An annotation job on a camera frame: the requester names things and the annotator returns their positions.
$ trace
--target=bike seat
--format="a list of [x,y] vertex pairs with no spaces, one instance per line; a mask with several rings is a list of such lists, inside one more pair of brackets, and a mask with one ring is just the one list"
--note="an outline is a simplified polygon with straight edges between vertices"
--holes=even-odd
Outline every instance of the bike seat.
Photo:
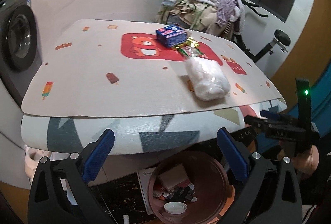
[[284,46],[289,46],[291,44],[291,39],[288,37],[286,33],[281,30],[275,31],[276,39],[281,42]]

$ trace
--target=white plastic bag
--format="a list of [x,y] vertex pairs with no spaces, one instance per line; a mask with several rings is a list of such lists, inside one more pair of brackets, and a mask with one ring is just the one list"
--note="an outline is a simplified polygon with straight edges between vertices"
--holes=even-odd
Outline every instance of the white plastic bag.
[[230,92],[230,84],[216,61],[189,57],[185,67],[195,95],[203,101],[223,98]]

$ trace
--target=blue gift box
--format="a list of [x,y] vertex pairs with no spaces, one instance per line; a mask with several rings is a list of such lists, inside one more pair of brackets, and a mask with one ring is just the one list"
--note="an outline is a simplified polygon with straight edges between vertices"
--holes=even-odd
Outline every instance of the blue gift box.
[[187,40],[187,32],[176,25],[158,29],[156,36],[165,47],[172,47]]

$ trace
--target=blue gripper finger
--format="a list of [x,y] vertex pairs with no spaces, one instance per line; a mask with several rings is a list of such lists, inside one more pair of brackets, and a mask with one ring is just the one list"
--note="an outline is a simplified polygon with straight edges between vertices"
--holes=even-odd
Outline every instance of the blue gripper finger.
[[262,110],[260,112],[260,116],[264,117],[264,118],[269,118],[272,119],[274,121],[279,121],[280,120],[280,115],[279,114],[275,114],[266,110]]
[[82,178],[85,183],[95,180],[109,152],[114,146],[115,135],[110,129],[106,129],[101,135],[104,137],[98,142],[84,163]]
[[[236,180],[245,183],[248,179],[249,166],[240,150],[245,150],[249,153],[248,149],[244,146],[244,144],[235,142],[226,128],[221,128],[218,130],[217,144],[226,158],[226,161],[229,163],[230,169]],[[240,148],[239,150],[236,144],[238,146],[241,144],[243,148]]]

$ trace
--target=metal screw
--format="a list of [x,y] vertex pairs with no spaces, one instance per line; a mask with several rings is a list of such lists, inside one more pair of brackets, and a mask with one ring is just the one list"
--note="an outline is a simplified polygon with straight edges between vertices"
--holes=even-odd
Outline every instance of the metal screw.
[[252,157],[253,157],[254,159],[259,159],[259,158],[261,157],[261,155],[260,155],[259,153],[257,153],[257,152],[253,152],[253,153],[252,153]]
[[290,163],[290,162],[291,162],[291,160],[290,160],[289,157],[284,157],[284,158],[283,158],[283,161],[284,161],[285,163]]
[[47,157],[42,157],[42,158],[40,159],[40,162],[41,162],[41,163],[45,163],[47,160],[48,160]]
[[77,159],[78,157],[79,157],[79,154],[78,154],[77,152],[72,153],[72,154],[70,155],[70,159]]

